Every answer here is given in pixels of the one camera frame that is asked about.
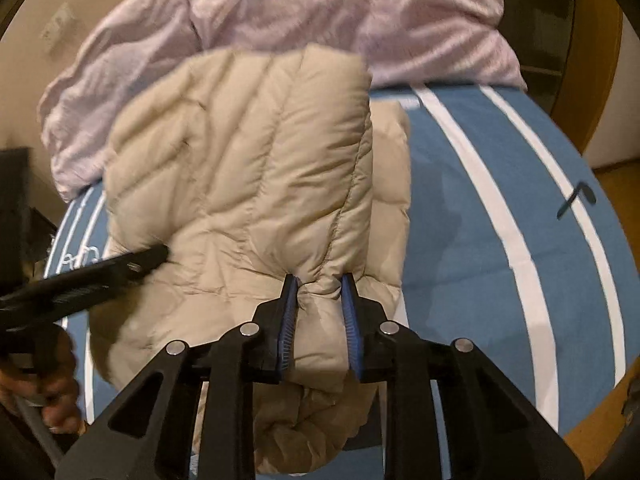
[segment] human hand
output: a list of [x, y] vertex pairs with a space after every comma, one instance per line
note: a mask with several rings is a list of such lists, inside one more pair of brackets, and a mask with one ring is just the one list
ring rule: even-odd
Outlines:
[[56, 344], [57, 369], [44, 378], [31, 378], [6, 360], [0, 361], [0, 403], [18, 415], [14, 395], [25, 397], [41, 394], [47, 399], [42, 419], [53, 433], [77, 433], [81, 425], [77, 406], [80, 388], [74, 378], [76, 357], [73, 343], [62, 329]]

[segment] fluffy pink blanket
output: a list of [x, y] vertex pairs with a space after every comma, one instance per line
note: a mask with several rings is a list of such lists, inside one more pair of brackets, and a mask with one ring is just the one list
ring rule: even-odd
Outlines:
[[377, 87], [429, 81], [524, 88], [496, 30], [503, 0], [125, 0], [38, 106], [66, 200], [102, 175], [122, 107], [182, 60], [212, 48], [280, 52], [321, 43], [361, 54]]

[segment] blue bed sheet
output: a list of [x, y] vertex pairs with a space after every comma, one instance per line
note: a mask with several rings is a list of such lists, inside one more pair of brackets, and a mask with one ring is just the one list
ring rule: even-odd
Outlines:
[[[567, 433], [640, 352], [640, 280], [607, 197], [567, 138], [520, 91], [396, 88], [372, 98], [398, 100], [412, 124], [411, 227], [398, 320], [423, 338], [473, 339]], [[578, 198], [557, 219], [580, 181], [594, 190], [596, 205]], [[101, 183], [70, 204], [48, 276], [104, 256], [104, 204]], [[86, 316], [69, 319], [68, 329], [91, 421], [114, 391], [93, 372]], [[381, 479], [382, 451], [342, 453], [308, 476]]]

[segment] wall socket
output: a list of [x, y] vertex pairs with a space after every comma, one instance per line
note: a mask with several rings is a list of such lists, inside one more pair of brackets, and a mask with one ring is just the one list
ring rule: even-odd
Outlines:
[[40, 33], [45, 54], [50, 54], [56, 45], [70, 33], [77, 20], [68, 3], [60, 6]]

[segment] wooden panel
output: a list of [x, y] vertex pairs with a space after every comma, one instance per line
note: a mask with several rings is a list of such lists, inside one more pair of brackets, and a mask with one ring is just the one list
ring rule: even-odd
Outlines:
[[609, 96], [621, 36], [622, 10], [615, 0], [575, 0], [571, 47], [551, 118], [581, 153]]

